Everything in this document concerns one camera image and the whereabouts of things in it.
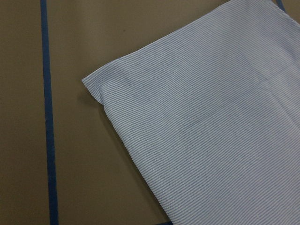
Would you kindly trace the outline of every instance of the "cloth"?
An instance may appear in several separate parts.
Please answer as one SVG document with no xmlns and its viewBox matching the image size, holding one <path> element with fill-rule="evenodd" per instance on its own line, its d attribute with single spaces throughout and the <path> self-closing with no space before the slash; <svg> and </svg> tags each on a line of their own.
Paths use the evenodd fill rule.
<svg viewBox="0 0 300 225">
<path fill-rule="evenodd" d="M 82 81 L 174 225 L 300 224 L 300 24 L 271 0 L 231 0 Z"/>
</svg>

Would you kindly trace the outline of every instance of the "folded cloth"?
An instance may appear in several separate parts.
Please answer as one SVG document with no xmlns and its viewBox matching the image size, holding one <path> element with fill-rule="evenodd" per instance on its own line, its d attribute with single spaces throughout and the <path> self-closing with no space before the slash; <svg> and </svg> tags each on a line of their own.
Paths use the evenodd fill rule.
<svg viewBox="0 0 300 225">
<path fill-rule="evenodd" d="M 231 0 L 82 81 L 174 225 L 300 224 L 300 24 L 271 0 Z"/>
</svg>

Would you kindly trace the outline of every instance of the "cardboard surface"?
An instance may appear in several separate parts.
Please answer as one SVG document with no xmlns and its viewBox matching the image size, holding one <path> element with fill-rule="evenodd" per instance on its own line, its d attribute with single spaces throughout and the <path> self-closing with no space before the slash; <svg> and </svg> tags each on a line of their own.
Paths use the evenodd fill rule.
<svg viewBox="0 0 300 225">
<path fill-rule="evenodd" d="M 0 15 L 0 225 L 47 225 L 39 0 L 1 1 Z"/>
<path fill-rule="evenodd" d="M 48 22 L 61 225 L 168 221 L 81 79 L 226 0 L 52 0 Z M 286 0 L 298 19 L 300 5 Z"/>
</svg>

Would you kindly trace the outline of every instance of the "brown surface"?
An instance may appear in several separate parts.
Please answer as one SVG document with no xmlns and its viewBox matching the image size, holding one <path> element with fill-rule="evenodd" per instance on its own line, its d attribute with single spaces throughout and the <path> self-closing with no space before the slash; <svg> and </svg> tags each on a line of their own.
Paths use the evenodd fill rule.
<svg viewBox="0 0 300 225">
<path fill-rule="evenodd" d="M 168 221 L 102 106 L 81 79 L 224 2 L 48 2 L 61 225 L 153 225 Z M 295 10 L 294 3 L 286 0 L 285 7 L 295 18 L 300 6 Z"/>
<path fill-rule="evenodd" d="M 47 225 L 39 0 L 1 1 L 0 15 L 0 225 Z"/>
</svg>

